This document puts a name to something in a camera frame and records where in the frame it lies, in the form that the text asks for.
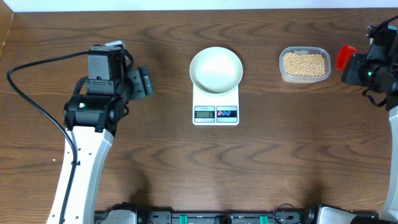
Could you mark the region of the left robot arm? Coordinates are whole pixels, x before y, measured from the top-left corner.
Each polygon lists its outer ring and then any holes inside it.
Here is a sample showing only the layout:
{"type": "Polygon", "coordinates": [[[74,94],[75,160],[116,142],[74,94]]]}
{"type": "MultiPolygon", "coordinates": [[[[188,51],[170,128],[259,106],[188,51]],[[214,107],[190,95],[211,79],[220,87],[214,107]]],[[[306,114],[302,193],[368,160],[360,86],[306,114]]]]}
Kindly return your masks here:
{"type": "Polygon", "coordinates": [[[153,94],[146,66],[134,68],[122,41],[88,51],[88,75],[64,106],[67,137],[48,223],[94,223],[101,174],[127,104],[153,94]]]}

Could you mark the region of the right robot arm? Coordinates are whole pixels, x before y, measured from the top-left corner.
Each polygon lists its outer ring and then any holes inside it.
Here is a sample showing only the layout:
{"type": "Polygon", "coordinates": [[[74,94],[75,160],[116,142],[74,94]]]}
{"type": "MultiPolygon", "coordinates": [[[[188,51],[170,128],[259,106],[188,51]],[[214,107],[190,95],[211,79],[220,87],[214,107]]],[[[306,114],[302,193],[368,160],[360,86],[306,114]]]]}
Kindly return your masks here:
{"type": "Polygon", "coordinates": [[[392,134],[389,187],[382,219],[397,223],[397,28],[387,21],[369,26],[366,54],[352,53],[345,60],[341,81],[365,87],[362,95],[380,108],[386,107],[392,134]]]}

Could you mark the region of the red measuring scoop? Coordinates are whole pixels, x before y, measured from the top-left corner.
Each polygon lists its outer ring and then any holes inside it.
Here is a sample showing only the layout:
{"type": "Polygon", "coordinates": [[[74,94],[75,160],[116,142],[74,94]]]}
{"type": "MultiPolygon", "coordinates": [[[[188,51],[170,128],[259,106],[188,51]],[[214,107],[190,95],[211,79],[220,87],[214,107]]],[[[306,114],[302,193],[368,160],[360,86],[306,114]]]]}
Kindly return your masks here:
{"type": "Polygon", "coordinates": [[[349,62],[351,56],[357,52],[357,49],[350,45],[344,45],[338,52],[335,67],[337,70],[343,71],[349,62]]]}

